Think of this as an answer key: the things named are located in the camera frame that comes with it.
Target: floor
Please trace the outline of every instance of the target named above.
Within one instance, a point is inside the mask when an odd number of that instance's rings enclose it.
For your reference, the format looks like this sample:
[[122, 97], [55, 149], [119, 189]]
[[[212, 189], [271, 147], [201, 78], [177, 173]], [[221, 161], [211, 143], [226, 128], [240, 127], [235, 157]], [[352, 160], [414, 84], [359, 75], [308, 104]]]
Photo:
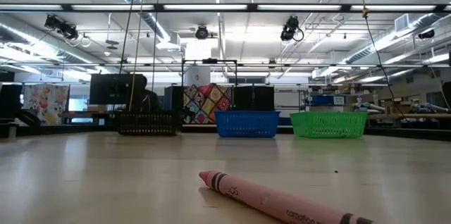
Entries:
[[114, 132], [0, 144], [0, 220], [278, 223], [207, 189], [197, 176], [201, 170], [237, 175], [379, 223], [449, 223], [450, 143]]

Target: pink crayon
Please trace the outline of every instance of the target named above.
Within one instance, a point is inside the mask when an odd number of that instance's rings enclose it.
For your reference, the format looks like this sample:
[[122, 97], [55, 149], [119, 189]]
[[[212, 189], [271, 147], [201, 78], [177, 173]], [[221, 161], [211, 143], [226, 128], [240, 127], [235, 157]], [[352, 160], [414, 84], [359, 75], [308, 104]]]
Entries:
[[245, 203], [285, 223], [374, 224], [372, 220], [303, 200], [286, 192], [254, 184], [218, 171], [200, 172], [211, 189]]

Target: blue basket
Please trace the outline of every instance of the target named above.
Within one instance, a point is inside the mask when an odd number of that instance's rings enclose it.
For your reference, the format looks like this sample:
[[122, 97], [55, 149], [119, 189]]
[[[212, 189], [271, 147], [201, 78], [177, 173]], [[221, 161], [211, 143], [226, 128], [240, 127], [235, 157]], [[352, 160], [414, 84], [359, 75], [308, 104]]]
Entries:
[[221, 137], [274, 137], [280, 111], [215, 111]]

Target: black crayon stripe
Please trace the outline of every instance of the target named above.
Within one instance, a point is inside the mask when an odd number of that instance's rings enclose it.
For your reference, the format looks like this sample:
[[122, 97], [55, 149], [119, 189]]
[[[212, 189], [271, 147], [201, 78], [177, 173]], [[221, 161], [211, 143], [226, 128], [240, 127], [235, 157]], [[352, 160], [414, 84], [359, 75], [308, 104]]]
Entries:
[[221, 179], [223, 179], [226, 175], [227, 175], [227, 174], [221, 173], [221, 174], [218, 176], [218, 186], [216, 187], [216, 189], [217, 189], [217, 191], [218, 191], [219, 193], [222, 193], [222, 192], [220, 191], [220, 189], [219, 189], [219, 185], [220, 185], [220, 183], [221, 183]]
[[216, 190], [216, 191], [218, 191], [218, 190], [216, 189], [216, 178], [218, 177], [219, 174], [220, 174], [220, 173], [217, 172], [216, 174], [214, 174], [213, 178], [211, 179], [211, 188], [214, 189], [214, 190]]
[[340, 220], [340, 224], [350, 224], [351, 223], [351, 217], [353, 216], [352, 213], [346, 213]]
[[373, 222], [372, 220], [369, 220], [367, 218], [359, 217], [357, 219], [357, 224], [372, 224], [372, 222]]

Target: wire basket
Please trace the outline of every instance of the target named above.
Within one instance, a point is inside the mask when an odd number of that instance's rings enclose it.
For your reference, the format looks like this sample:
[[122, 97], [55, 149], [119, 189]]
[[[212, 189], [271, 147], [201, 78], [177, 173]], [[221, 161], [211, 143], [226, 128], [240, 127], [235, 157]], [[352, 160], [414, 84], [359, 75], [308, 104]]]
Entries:
[[176, 111], [118, 112], [116, 117], [120, 135], [175, 136], [182, 125]]
[[364, 112], [301, 112], [290, 114], [299, 137], [358, 138], [364, 134]]
[[215, 111], [221, 137], [274, 137], [280, 111]]

